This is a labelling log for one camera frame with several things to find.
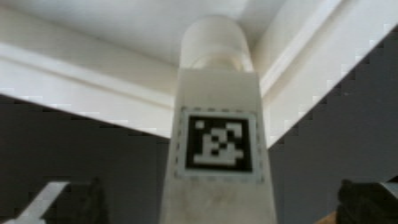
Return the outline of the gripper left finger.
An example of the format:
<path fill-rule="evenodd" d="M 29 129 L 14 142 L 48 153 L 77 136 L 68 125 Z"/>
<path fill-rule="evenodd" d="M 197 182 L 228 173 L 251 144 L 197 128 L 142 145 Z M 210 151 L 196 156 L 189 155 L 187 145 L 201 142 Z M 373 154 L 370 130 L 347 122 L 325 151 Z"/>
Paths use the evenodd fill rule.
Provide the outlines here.
<path fill-rule="evenodd" d="M 41 189 L 14 224 L 110 224 L 101 181 L 52 181 Z"/>

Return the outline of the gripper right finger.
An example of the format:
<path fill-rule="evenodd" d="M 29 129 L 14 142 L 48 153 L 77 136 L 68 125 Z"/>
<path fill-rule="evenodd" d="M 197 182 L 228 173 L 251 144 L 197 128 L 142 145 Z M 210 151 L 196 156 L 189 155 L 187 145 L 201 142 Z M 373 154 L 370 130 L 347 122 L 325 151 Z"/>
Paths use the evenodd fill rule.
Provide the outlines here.
<path fill-rule="evenodd" d="M 386 182 L 341 182 L 336 224 L 398 224 L 398 176 Z"/>

